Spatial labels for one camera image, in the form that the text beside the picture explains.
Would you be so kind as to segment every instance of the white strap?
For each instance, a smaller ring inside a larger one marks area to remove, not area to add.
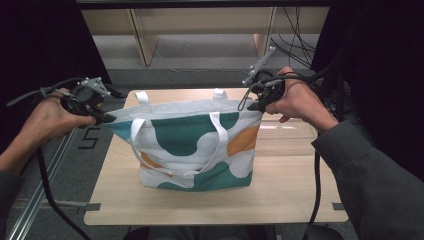
[[[228,96],[224,89],[215,88],[213,90],[213,100],[227,100]]]
[[[227,134],[227,131],[225,130],[225,128],[222,127],[222,125],[219,121],[219,116],[220,116],[219,112],[209,113],[209,117],[211,119],[211,122],[214,125],[214,127],[215,127],[215,129],[218,133],[218,144],[216,146],[214,153],[212,154],[209,161],[205,164],[205,166],[201,170],[199,170],[199,171],[187,171],[187,172],[184,173],[184,175],[194,175],[194,174],[198,174],[198,173],[207,171],[207,170],[209,170],[209,166],[211,166],[215,162],[221,162],[222,156],[226,156],[226,154],[223,154],[223,153],[226,153],[226,146],[228,144],[228,134]],[[135,119],[133,121],[132,125],[131,125],[131,142],[130,143],[131,143],[131,147],[133,149],[133,152],[140,162],[146,164],[147,166],[149,166],[152,169],[155,169],[159,172],[172,175],[172,172],[169,169],[156,168],[156,167],[150,165],[149,163],[147,163],[140,156],[140,153],[135,146],[136,145],[135,139],[136,139],[136,136],[138,135],[138,132],[140,131],[140,129],[143,126],[145,121],[146,121],[145,119]]]
[[[155,170],[157,170],[157,171],[159,171],[159,172],[161,172],[161,173],[165,173],[165,174],[171,174],[172,175],[172,173],[169,171],[169,170],[167,170],[167,169],[165,169],[165,168],[156,168],[156,167],[153,167],[152,165],[150,165],[148,162],[146,162],[141,156],[140,156],[140,152],[137,150],[137,148],[135,147],[135,139],[136,139],[136,136],[138,135],[138,132],[140,131],[140,129],[141,129],[141,127],[143,126],[143,124],[146,122],[146,119],[140,119],[140,118],[137,118],[137,119],[135,119],[134,121],[133,121],[133,123],[131,124],[131,148],[132,148],[132,150],[133,150],[133,152],[134,152],[134,155],[137,157],[137,159],[140,161],[140,162],[142,162],[142,163],[144,163],[144,164],[146,164],[146,166],[149,166],[149,167],[151,167],[152,169],[155,169]]]
[[[219,116],[220,116],[219,112],[209,113],[209,117],[216,131],[218,132],[218,137],[219,137],[218,145],[216,146],[215,152],[212,154],[209,161],[201,170],[191,174],[206,172],[211,168],[210,166],[215,166],[216,163],[221,162],[223,160],[222,159],[223,157],[227,156],[228,133],[227,133],[227,130],[225,130],[225,128],[221,125]]]
[[[220,110],[224,104],[223,100],[227,100],[227,99],[228,99],[228,96],[225,90],[220,88],[215,88],[213,91],[213,97],[212,97],[213,108],[216,110]]]
[[[152,112],[152,107],[150,106],[149,97],[145,91],[135,92],[135,97],[143,111]]]

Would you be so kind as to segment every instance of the wooden table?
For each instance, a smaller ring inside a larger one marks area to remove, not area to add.
[[[246,89],[226,89],[241,99]],[[212,98],[212,89],[148,90],[151,103]],[[137,104],[133,92],[124,107]],[[300,120],[280,124],[265,114],[258,133],[253,180],[249,187],[211,192],[179,192],[145,188],[139,162],[129,144],[113,136],[87,211],[88,225],[204,225],[307,222],[315,201],[315,130]],[[321,161],[322,196],[317,222],[341,222],[345,211],[334,177]]]

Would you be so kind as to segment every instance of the bag handle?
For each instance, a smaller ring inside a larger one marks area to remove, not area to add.
[[[213,163],[215,162],[220,162],[222,159],[219,156],[226,156],[226,147],[228,144],[228,134],[227,134],[227,130],[225,130],[224,127],[222,127],[220,120],[219,120],[219,116],[220,113],[219,112],[212,112],[209,113],[209,117],[211,119],[212,124],[214,125],[215,129],[217,130],[218,133],[218,144],[217,147],[214,151],[214,153],[212,154],[211,158],[208,160],[208,162],[205,164],[205,166],[199,170],[199,171],[185,171],[184,175],[194,175],[194,174],[198,174],[198,173],[202,173],[205,172],[207,170],[209,170],[212,166]],[[149,166],[152,169],[155,169],[161,173],[164,174],[168,174],[168,175],[173,175],[173,173],[166,168],[157,168],[155,166],[152,166],[150,163],[146,162],[139,154],[139,151],[137,150],[136,146],[135,146],[135,138],[138,134],[138,132],[140,131],[141,127],[143,126],[143,124],[145,123],[145,119],[135,119],[131,125],[131,148],[134,152],[134,155],[137,157],[137,159],[146,164],[147,166]]]
[[[150,106],[149,97],[147,96],[146,91],[139,91],[134,93],[135,98],[137,99],[140,106],[146,108],[146,110],[152,110]],[[227,100],[228,96],[225,90],[220,88],[215,88],[213,91],[212,100],[221,102],[222,100]]]

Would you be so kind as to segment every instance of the gray carpet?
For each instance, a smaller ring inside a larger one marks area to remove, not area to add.
[[[124,94],[133,89],[242,87],[241,80],[246,76],[242,72],[173,72],[171,70],[109,70],[109,74],[113,87]],[[125,99],[109,98],[102,107],[105,111],[122,108],[124,101]],[[111,132],[96,126],[77,131],[66,159],[52,184],[56,200],[71,201],[74,202],[74,205],[90,200],[111,137]],[[51,141],[44,147],[47,161],[52,158],[57,146],[58,141]],[[32,160],[28,164],[24,175],[27,180],[18,197],[22,201],[12,209],[8,221],[8,232],[19,217],[25,201],[31,197],[39,182],[36,161]],[[130,229],[130,226],[87,226],[83,222],[83,207],[67,206],[63,210],[92,239],[122,239]],[[338,230],[346,240],[357,239],[349,222],[332,223],[329,226]],[[306,224],[278,224],[276,225],[277,239],[302,239],[305,227]],[[26,239],[67,240],[81,239],[81,237],[67,226],[47,204],[44,204]]]

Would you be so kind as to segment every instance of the cable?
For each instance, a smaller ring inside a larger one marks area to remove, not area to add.
[[[288,55],[289,57],[294,58],[294,59],[295,59],[298,63],[300,63],[300,64],[301,64],[301,65],[303,65],[304,67],[309,68],[308,63],[307,63],[305,60],[303,60],[303,59],[301,59],[300,57],[298,57],[298,56],[294,55],[293,53],[291,53],[291,52],[289,52],[289,51],[285,50],[283,47],[281,47],[280,45],[278,45],[278,44],[274,41],[274,39],[273,39],[273,38],[271,38],[271,41],[274,43],[275,47],[277,47],[277,48],[278,48],[278,50],[280,50],[280,51],[281,51],[281,52],[283,52],[284,54]]]
[[[254,87],[254,85],[255,84],[252,84],[248,89],[247,89],[247,91],[246,91],[246,93],[244,94],[244,96],[243,96],[243,98],[241,99],[241,101],[240,101],[240,103],[239,103],[239,105],[238,105],[238,107],[237,107],[237,110],[239,110],[239,111],[243,111],[243,109],[244,109],[244,106],[246,105],[246,101],[247,101],[247,98],[248,98],[248,96],[249,96],[249,93],[252,91],[252,88]]]
[[[280,39],[284,42],[284,43],[286,43],[286,44],[288,44],[289,46],[290,46],[290,50],[289,50],[289,54],[288,54],[288,56],[289,56],[289,65],[291,64],[290,63],[290,61],[291,61],[291,58],[294,58],[294,54],[292,54],[292,49],[294,48],[294,47],[296,47],[296,48],[299,48],[299,49],[301,49],[302,50],[302,52],[303,52],[303,55],[304,55],[304,57],[305,57],[305,59],[306,59],[306,61],[305,60],[303,60],[302,61],[302,65],[304,65],[305,67],[307,67],[307,68],[310,68],[310,61],[312,61],[312,57],[311,57],[311,55],[309,54],[309,52],[310,51],[312,51],[312,52],[314,52],[314,47],[312,47],[311,45],[309,45],[308,43],[306,43],[303,39],[302,39],[302,37],[301,37],[301,34],[300,34],[300,24],[299,24],[299,18],[300,18],[300,8],[299,7],[296,7],[295,8],[295,10],[296,10],[296,25],[294,25],[293,24],[293,21],[292,21],[292,19],[289,17],[289,15],[288,15],[288,13],[287,13],[287,10],[286,10],[286,8],[284,7],[283,8],[283,10],[284,10],[284,12],[285,12],[285,14],[286,14],[286,17],[287,17],[287,19],[288,19],[288,21],[289,21],[289,23],[290,23],[290,26],[291,26],[291,28],[293,29],[293,39],[292,39],[292,43],[290,44],[290,43],[288,43],[287,41],[285,41],[282,37],[281,37],[281,35],[279,35],[279,37],[280,37]],[[295,44],[294,44],[294,41],[295,41],[295,39],[296,39],[296,37],[299,39],[299,43],[300,43],[300,45],[301,46],[296,46]]]
[[[85,240],[90,240],[90,237],[88,237],[88,235],[81,228],[79,228],[68,216],[66,216],[66,214],[57,206],[50,189],[46,163],[41,148],[37,149],[36,154],[38,166],[40,167],[41,181],[43,183],[44,193],[46,194],[46,198],[50,206],[59,215],[59,217],[61,217],[69,226],[71,226],[81,237],[83,237]]]
[[[314,172],[315,172],[315,204],[314,209],[312,210],[311,218],[309,219],[308,226],[312,225],[315,222],[315,218],[318,214],[319,204],[321,203],[321,174],[320,174],[320,155],[315,151],[314,157]]]
[[[47,95],[47,94],[50,94],[55,89],[59,88],[62,85],[65,85],[65,84],[70,83],[70,82],[78,82],[78,81],[82,81],[82,80],[84,80],[84,79],[82,79],[82,78],[69,78],[69,79],[66,79],[66,80],[64,80],[62,82],[58,82],[58,83],[54,84],[51,87],[40,88],[40,90],[36,90],[36,91],[29,92],[29,93],[25,93],[25,94],[23,94],[23,95],[15,98],[15,99],[13,99],[12,101],[9,101],[6,104],[6,106],[7,107],[11,107],[11,106],[15,105],[16,103],[24,100],[25,98],[28,98],[30,96],[33,96],[33,95],[36,95],[36,94],[39,94],[39,93],[42,93],[43,96],[44,95]]]

